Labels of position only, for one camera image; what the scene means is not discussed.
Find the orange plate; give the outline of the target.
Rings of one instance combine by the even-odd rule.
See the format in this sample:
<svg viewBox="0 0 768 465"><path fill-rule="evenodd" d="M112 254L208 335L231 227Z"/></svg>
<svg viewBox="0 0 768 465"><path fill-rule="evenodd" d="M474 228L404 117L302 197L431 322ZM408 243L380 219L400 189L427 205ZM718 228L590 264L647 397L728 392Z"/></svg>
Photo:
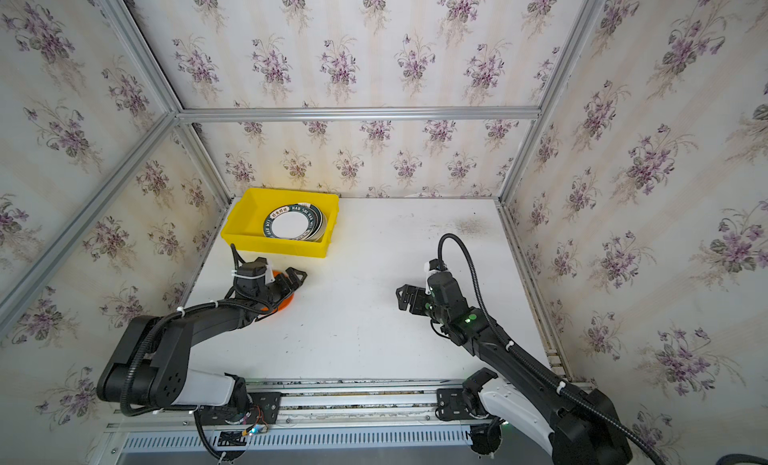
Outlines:
<svg viewBox="0 0 768 465"><path fill-rule="evenodd" d="M272 315L288 306L294 293L291 285L285 273L272 272L272 281L262 286L258 294L260 299L258 312L262 317Z"/></svg>

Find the large green rimmed plate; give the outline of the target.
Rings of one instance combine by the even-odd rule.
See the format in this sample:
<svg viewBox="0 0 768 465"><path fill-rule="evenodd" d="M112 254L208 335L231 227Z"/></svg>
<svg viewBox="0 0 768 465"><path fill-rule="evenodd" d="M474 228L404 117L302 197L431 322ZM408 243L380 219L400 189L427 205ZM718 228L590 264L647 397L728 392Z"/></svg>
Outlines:
<svg viewBox="0 0 768 465"><path fill-rule="evenodd" d="M313 204L283 205L270 212L263 223L267 238L312 241L325 224L324 214Z"/></svg>

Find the green red ringed plate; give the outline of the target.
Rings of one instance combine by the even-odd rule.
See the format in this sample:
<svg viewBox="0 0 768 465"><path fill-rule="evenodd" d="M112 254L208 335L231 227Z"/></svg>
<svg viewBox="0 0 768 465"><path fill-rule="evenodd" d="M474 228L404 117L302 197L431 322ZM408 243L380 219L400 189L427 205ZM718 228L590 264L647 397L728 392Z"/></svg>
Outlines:
<svg viewBox="0 0 768 465"><path fill-rule="evenodd" d="M327 227L327 224L328 224L328 218L323 213L323 211L320 210L319 208L313 206L313 210L316 212L317 217L318 217L317 228L315 229L315 233L313 235L313 240L314 241L321 241L322 237L323 237L323 235L324 235L324 233L326 231L326 227Z"/></svg>

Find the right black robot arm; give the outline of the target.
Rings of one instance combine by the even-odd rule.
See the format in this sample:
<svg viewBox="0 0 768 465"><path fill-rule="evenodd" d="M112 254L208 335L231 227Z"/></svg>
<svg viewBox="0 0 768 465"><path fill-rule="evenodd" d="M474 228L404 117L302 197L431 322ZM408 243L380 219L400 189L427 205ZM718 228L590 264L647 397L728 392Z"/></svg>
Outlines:
<svg viewBox="0 0 768 465"><path fill-rule="evenodd" d="M425 286L403 285L395 294L400 310L428 317L452 343L485 363L464 382L466 407L514 425L553 463L628 464L634 448L662 463L652 446L621 423L604 393L585 392L535 360L484 303L469 305L450 272L435 272Z"/></svg>

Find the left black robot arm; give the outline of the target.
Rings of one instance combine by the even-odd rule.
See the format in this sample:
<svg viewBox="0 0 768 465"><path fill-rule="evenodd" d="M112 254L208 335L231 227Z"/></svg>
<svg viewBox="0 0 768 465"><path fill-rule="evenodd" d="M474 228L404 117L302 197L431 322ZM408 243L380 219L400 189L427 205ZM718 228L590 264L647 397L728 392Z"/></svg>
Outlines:
<svg viewBox="0 0 768 465"><path fill-rule="evenodd" d="M96 385L97 398L127 417L161 410L223 410L247 414L252 399L245 379L190 367L194 346L275 315L307 279L294 267L273 271L268 260L234 256L225 296L181 307L165 316L130 320Z"/></svg>

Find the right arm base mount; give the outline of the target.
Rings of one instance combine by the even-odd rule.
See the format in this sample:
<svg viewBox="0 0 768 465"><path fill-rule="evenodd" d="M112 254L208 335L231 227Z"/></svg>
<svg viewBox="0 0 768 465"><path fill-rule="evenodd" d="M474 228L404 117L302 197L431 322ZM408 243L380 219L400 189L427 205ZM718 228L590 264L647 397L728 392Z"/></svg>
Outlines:
<svg viewBox="0 0 768 465"><path fill-rule="evenodd" d="M437 389L435 417L445 422L490 419L495 424L503 424L505 420L488 412L480 399L483 387L498 377L495 371L484 367L473 373L459 387Z"/></svg>

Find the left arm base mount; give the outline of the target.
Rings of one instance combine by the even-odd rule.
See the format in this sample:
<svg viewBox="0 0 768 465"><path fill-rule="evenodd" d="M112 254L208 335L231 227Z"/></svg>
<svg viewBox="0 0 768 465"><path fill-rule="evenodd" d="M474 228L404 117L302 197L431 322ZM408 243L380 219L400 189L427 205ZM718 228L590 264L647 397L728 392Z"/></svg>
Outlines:
<svg viewBox="0 0 768 465"><path fill-rule="evenodd" d="M280 392L249 392L244 378L226 374L234 380L229 401L222 406L204 405L194 413L195 422L214 425L273 425L277 422L282 394Z"/></svg>

